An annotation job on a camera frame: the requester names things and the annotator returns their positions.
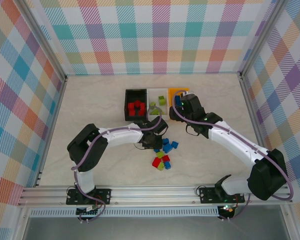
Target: aluminum rail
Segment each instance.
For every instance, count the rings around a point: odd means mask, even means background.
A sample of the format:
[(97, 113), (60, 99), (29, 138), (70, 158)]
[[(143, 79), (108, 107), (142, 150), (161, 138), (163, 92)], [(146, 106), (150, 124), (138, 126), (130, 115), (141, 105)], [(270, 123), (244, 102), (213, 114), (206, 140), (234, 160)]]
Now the aluminum rail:
[[(190, 207), (223, 206), (222, 203), (201, 204), (195, 190), (199, 185), (180, 186), (97, 186), (98, 189), (111, 189), (111, 200), (107, 208), (115, 207)], [(25, 188), (19, 201), (19, 208), (74, 207), (66, 205), (68, 186), (37, 186)], [(277, 196), (287, 197), (289, 189), (283, 186), (276, 192)], [(250, 205), (281, 205), (292, 201), (280, 201), (270, 197), (263, 201), (251, 196)]]

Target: beige tabletop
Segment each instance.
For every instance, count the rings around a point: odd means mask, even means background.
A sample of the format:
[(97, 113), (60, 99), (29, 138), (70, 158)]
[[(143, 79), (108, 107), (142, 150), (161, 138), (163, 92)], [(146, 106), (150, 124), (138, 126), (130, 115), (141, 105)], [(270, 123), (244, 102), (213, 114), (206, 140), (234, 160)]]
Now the beige tabletop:
[[(143, 74), (71, 76), (45, 162), (41, 186), (74, 184), (67, 145), (87, 124), (115, 128), (128, 122), (124, 116), (125, 89), (188, 87), (206, 112), (221, 116), (249, 140), (256, 137), (236, 74)], [(186, 133), (186, 124), (169, 120), (164, 135), (179, 142), (170, 157), (171, 169), (152, 166), (153, 150), (123, 144), (106, 150), (94, 168), (96, 185), (195, 185), (215, 183), (227, 174), (248, 175), (246, 166), (223, 146)]]

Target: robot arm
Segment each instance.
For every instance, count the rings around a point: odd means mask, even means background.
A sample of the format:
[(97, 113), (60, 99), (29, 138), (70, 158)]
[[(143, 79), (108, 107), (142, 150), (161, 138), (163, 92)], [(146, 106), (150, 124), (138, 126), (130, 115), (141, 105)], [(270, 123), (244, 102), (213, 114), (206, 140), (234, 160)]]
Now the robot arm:
[[(286, 183), (285, 178), (275, 166), (259, 153), (270, 157), (287, 174), (284, 157), (279, 150), (269, 151), (249, 141), (234, 131), (214, 112), (206, 113), (195, 94), (187, 92), (180, 100), (181, 106), (177, 106), (176, 110), (191, 122), (184, 121), (171, 107), (169, 115), (172, 120), (186, 122), (187, 127), (192, 127), (198, 135), (221, 144), (251, 170), (249, 177), (227, 175), (215, 184), (215, 192), (221, 201), (226, 196), (239, 193), (252, 193), (261, 200), (267, 200)], [(196, 124), (193, 121), (204, 122), (208, 125)], [(251, 149), (247, 144), (254, 146), (255, 149)]]
[(162, 119), (158, 126), (152, 130), (149, 129), (159, 121), (160, 117), (156, 117), (151, 122), (136, 122), (127, 126), (120, 127), (116, 131), (113, 128), (97, 128), (93, 123), (88, 124), (83, 130), (69, 143), (67, 150), (71, 160), (78, 165), (86, 152), (90, 143), (102, 133), (90, 148), (85, 161), (77, 169), (77, 180), (82, 191), (89, 193), (95, 189), (93, 168), (98, 164), (104, 151), (108, 148), (127, 143), (141, 143), (146, 149), (161, 149), (162, 136), (160, 134), (164, 129), (168, 128), (166, 122)]

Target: plaid wall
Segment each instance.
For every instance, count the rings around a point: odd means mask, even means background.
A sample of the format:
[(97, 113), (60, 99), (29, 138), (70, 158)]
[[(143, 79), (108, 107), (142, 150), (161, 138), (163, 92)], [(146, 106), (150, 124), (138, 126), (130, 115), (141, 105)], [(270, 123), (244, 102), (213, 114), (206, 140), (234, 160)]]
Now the plaid wall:
[(247, 62), (247, 59), (250, 56), (250, 53), (251, 53), (252, 49), (255, 47), (255, 45), (256, 45), (259, 37), (260, 37), (261, 32), (265, 28), (266, 23), (267, 23), (269, 17), (271, 16), (272, 11), (275, 8), (275, 5), (276, 5), (277, 1), (278, 0), (271, 0), (271, 3), (269, 5), (268, 9), (266, 10), (266, 13), (265, 13), (264, 17), (263, 17), (263, 19), (262, 19), (262, 21), (261, 21), (261, 23), (260, 23), (257, 31), (255, 32), (255, 34), (253, 36), (253, 39), (252, 39), (252, 41), (251, 41), (251, 43), (249, 45), (249, 48), (248, 48), (248, 50), (246, 51), (246, 53), (244, 55), (243, 61), (242, 61), (241, 65), (240, 65), (240, 67), (238, 69), (238, 72), (242, 72), (242, 70), (243, 70), (243, 68), (244, 68), (244, 66), (245, 66), (245, 64)]
[(262, 7), (271, 4), (271, 0), (28, 2), (65, 71), (77, 75), (237, 72), (259, 25), (269, 16)]
[(285, 155), (300, 220), (300, 0), (289, 1), (245, 80), (267, 146)]
[(61, 85), (13, 0), (0, 0), (0, 240), (35, 177)]

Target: red cube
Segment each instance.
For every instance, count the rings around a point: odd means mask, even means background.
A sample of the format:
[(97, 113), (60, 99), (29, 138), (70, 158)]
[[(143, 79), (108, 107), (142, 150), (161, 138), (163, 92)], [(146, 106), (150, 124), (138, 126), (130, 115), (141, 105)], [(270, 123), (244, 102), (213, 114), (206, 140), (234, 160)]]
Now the red cube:
[(134, 101), (134, 105), (136, 108), (140, 108), (141, 102), (139, 100)]
[(140, 103), (140, 110), (146, 111), (146, 104), (144, 102)]
[(165, 155), (163, 156), (162, 158), (162, 161), (165, 163), (165, 162), (170, 162), (170, 158), (168, 157), (168, 155)]
[(135, 110), (129, 110), (129, 116), (135, 116), (136, 115), (136, 111)]
[(140, 110), (138, 111), (138, 116), (144, 116), (145, 113), (146, 113), (145, 110), (140, 109)]
[(153, 160), (153, 163), (152, 163), (152, 166), (154, 166), (155, 168), (157, 168), (159, 166), (159, 164), (161, 163), (161, 159), (156, 157), (154, 160)]
[(135, 109), (135, 104), (133, 102), (128, 103), (128, 109), (129, 110), (134, 110)]

